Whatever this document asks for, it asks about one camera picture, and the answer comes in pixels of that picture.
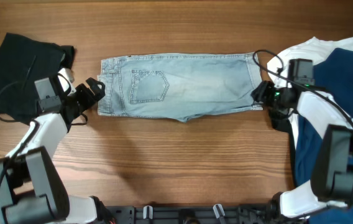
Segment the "light blue denim shorts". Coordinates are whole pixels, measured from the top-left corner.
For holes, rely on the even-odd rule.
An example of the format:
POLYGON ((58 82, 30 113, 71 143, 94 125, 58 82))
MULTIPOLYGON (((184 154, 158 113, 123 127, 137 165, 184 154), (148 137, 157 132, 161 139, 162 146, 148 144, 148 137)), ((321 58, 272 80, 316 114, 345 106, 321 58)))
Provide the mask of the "light blue denim shorts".
POLYGON ((261 110, 251 93, 261 83, 247 54, 151 54, 102 60, 105 85, 98 114, 168 118, 181 122, 204 115, 261 110))

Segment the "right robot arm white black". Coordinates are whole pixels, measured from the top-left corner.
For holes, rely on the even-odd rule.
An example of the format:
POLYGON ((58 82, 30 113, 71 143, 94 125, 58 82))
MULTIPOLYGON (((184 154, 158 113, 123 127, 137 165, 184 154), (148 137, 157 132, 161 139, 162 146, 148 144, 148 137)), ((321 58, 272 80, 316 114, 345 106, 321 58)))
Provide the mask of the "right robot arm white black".
POLYGON ((331 95, 298 83, 275 88, 269 81, 263 81, 251 95, 276 111, 295 110, 322 138, 310 180, 276 194, 268 204, 267 218, 303 220, 330 208, 353 206, 353 119, 331 95))

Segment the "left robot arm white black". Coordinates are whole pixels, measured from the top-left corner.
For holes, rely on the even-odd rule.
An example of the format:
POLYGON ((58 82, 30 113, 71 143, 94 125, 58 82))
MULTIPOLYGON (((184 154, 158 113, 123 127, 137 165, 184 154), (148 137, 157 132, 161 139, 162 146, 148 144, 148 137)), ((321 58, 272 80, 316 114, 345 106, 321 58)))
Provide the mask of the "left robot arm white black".
POLYGON ((38 117, 20 143, 0 159, 0 223, 94 223, 102 205, 68 195, 52 162, 74 120, 105 96, 93 78, 73 86, 62 73, 34 82, 38 117))

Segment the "black garment under pile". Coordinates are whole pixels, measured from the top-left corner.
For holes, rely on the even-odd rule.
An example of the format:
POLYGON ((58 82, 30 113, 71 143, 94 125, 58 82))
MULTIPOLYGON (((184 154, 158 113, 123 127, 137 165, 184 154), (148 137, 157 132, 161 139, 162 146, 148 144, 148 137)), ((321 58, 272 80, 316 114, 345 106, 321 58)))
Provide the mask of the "black garment under pile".
POLYGON ((291 173, 292 173, 293 185, 296 187, 297 183, 295 178, 295 142, 294 142, 291 123, 288 120, 288 115, 274 109, 270 109, 268 111, 268 115, 270 117, 271 125, 273 129, 288 134, 291 173))

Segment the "white t-shirt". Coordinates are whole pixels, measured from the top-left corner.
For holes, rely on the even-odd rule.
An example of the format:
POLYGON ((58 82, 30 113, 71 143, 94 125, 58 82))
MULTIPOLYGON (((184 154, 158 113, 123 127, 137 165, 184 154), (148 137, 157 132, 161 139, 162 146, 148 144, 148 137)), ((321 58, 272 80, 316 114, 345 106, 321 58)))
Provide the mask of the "white t-shirt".
MULTIPOLYGON (((307 40, 306 42, 289 47, 281 51, 279 54, 277 54, 284 63, 284 67, 283 67, 284 69, 280 75, 285 78, 288 76, 288 62, 291 59, 298 59, 298 58, 308 59, 308 60, 312 60, 314 65, 317 65, 325 61, 328 58, 328 56, 331 54, 331 52, 336 48, 353 51, 353 37, 338 40, 338 41, 319 40, 316 37, 313 37, 310 40, 307 40)), ((280 65, 279 59, 274 57, 267 63, 267 69, 270 71, 276 72, 279 65, 280 65)), ((278 88, 284 87, 287 84, 285 80, 282 80, 276 77, 275 75, 272 75, 269 72, 268 72, 268 75, 271 81, 273 81, 275 86, 278 88)), ((288 120, 291 123, 294 145, 296 147, 298 143, 298 136, 299 136, 298 115, 294 114, 288 120)))

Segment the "folded black garment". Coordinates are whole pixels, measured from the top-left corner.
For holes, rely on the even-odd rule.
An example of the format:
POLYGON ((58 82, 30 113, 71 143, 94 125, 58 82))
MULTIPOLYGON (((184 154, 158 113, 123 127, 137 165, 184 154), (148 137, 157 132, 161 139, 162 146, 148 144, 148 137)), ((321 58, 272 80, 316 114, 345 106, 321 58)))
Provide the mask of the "folded black garment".
POLYGON ((0 114, 21 123, 37 116, 34 81, 71 69, 75 58, 72 45, 39 42, 7 33, 0 46, 0 114))

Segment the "dark blue t-shirt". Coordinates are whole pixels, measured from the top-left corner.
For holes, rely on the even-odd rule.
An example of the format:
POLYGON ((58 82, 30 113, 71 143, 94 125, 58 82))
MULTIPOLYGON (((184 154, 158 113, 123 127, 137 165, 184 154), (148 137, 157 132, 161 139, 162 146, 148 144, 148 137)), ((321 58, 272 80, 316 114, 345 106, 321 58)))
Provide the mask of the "dark blue t-shirt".
MULTIPOLYGON (((315 85, 331 92, 335 102, 353 118, 353 51, 334 49, 322 63, 313 67, 315 85)), ((304 184, 311 177, 322 139, 304 117, 298 117, 295 180, 304 184)), ((353 207, 332 209, 312 216, 312 224, 353 224, 353 207)))

